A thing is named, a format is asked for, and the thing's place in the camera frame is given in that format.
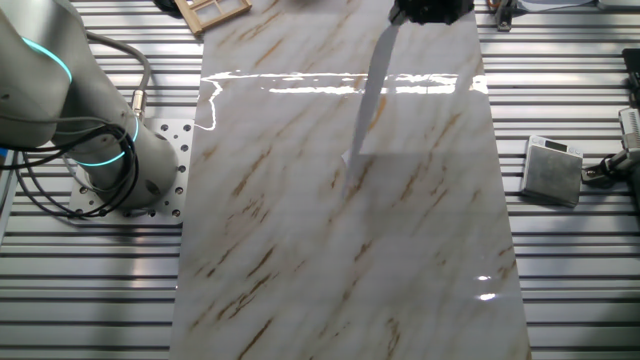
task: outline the white marble surface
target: white marble surface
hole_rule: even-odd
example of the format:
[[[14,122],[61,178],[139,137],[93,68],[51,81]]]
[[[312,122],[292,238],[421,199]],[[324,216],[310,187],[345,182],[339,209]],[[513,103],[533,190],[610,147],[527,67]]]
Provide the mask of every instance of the white marble surface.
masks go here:
[[[473,16],[402,27],[341,197],[390,7],[267,0],[206,34],[172,360],[530,356]]]

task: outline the robot end effector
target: robot end effector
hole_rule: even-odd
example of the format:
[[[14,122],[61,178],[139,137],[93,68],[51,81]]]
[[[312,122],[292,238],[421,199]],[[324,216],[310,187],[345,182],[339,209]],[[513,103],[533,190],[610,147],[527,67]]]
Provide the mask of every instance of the robot end effector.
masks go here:
[[[451,25],[473,9],[473,0],[395,0],[389,21],[394,25],[407,20],[420,25]]]

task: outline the gray robot arm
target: gray robot arm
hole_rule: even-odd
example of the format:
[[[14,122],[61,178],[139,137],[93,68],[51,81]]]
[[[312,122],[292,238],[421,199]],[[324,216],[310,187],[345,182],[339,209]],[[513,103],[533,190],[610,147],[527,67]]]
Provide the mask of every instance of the gray robot arm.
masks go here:
[[[0,147],[68,144],[99,125],[88,118],[99,118],[135,142],[139,181],[122,207],[147,206],[169,190],[177,172],[173,148],[144,127],[100,69],[68,0],[0,0],[0,33]],[[56,125],[61,117],[86,120]],[[125,163],[121,140],[95,137],[68,156],[93,185],[113,188]]]

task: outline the small wooden object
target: small wooden object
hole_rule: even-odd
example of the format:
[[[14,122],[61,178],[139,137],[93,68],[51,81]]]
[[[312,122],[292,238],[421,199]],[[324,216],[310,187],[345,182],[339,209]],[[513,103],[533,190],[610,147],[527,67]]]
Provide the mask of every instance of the small wooden object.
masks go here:
[[[243,14],[251,9],[251,0],[240,0],[242,5],[232,11],[225,12],[220,7],[219,1],[233,1],[233,0],[194,0],[191,5],[187,0],[175,0],[182,16],[187,21],[189,28],[194,35],[199,36],[202,32],[210,27],[216,26],[222,22],[230,20],[240,14]],[[207,6],[215,5],[220,11],[220,16],[211,19],[205,23],[200,21],[198,17],[198,10],[201,10]]]

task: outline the mounting plate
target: mounting plate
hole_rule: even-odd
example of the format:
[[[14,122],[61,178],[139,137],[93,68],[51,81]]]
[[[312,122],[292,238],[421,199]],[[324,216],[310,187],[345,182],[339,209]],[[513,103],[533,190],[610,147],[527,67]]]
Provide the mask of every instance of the mounting plate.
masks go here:
[[[156,203],[139,210],[116,210],[104,217],[91,220],[71,220],[79,226],[140,226],[140,225],[179,225],[183,222],[184,207],[187,199],[187,183],[191,161],[191,149],[193,148],[193,133],[195,131],[193,120],[167,120],[145,119],[145,125],[149,130],[164,136],[178,156],[179,171],[171,190]],[[77,167],[77,176],[85,178],[85,172]],[[77,181],[73,182],[71,192],[71,209],[90,211],[103,204],[98,195],[87,191]]]

